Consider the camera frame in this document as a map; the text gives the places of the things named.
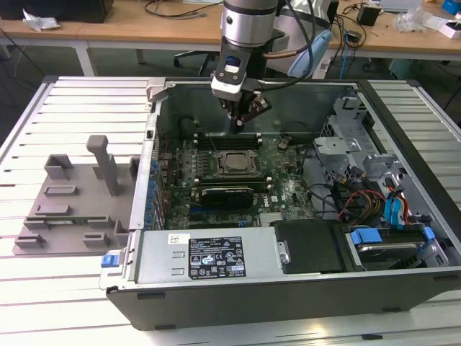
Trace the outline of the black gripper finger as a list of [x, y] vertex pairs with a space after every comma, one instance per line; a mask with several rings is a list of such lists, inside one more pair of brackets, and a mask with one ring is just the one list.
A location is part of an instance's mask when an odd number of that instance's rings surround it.
[[263, 92], [244, 92], [238, 106], [238, 132], [242, 132], [245, 124], [271, 108]]
[[239, 101], [230, 101], [226, 99], [220, 100], [221, 107], [226, 111], [230, 119], [229, 131], [232, 134], [238, 133], [238, 116], [239, 116]]

